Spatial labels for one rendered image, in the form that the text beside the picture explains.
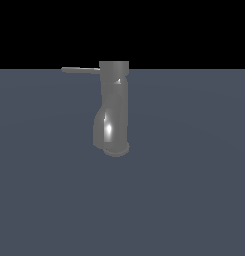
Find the grey metal faucet body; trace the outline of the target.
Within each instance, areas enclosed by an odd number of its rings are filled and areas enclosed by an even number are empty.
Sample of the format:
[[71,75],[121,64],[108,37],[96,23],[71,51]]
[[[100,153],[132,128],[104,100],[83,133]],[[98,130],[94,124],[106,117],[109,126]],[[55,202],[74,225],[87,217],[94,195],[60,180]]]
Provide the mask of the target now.
[[101,83],[102,106],[93,125],[93,145],[111,157],[129,152],[128,82],[125,77],[112,83]]

